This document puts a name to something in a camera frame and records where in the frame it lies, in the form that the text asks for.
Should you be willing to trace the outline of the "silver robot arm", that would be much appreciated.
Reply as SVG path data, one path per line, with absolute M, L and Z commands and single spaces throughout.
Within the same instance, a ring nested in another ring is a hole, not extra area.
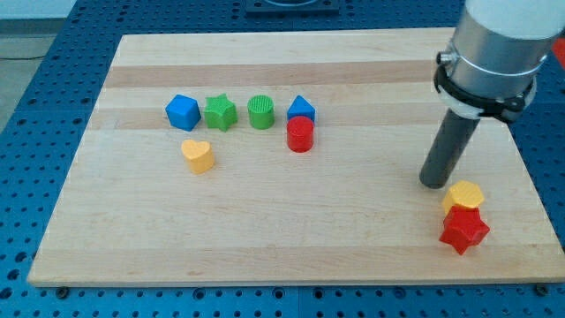
M 438 61 L 464 92 L 510 98 L 532 83 L 563 28 L 564 0 L 467 0 Z

